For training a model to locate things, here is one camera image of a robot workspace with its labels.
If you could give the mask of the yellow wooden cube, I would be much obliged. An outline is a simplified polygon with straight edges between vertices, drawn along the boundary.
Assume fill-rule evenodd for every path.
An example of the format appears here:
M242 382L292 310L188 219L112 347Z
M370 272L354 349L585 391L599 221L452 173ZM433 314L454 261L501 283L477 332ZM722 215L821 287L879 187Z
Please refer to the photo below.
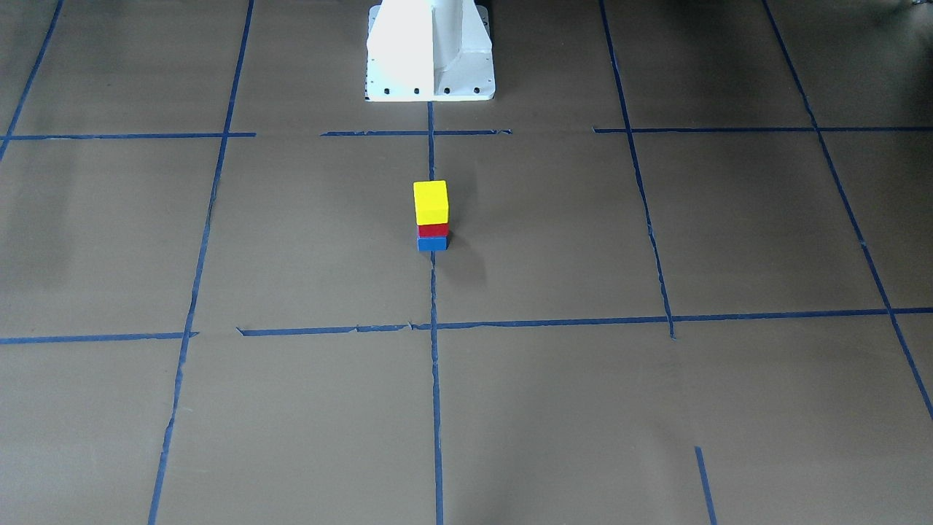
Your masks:
M445 180L414 182L413 198L417 226L449 222L450 204Z

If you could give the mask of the red wooden cube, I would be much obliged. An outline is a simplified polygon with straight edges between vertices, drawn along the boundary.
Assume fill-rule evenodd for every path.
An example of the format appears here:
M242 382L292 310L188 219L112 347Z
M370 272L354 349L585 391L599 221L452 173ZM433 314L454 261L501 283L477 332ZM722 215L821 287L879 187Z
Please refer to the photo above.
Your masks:
M447 237L449 236L450 227L449 223L437 223L437 224L418 224L417 225L417 236L419 238L426 237Z

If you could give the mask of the blue wooden cube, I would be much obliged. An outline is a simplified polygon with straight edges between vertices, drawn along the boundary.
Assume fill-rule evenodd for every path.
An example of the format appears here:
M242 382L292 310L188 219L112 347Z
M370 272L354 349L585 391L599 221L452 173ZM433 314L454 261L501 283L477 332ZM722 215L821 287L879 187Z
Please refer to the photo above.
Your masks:
M444 252L449 246L449 236L417 236L416 245L420 252Z

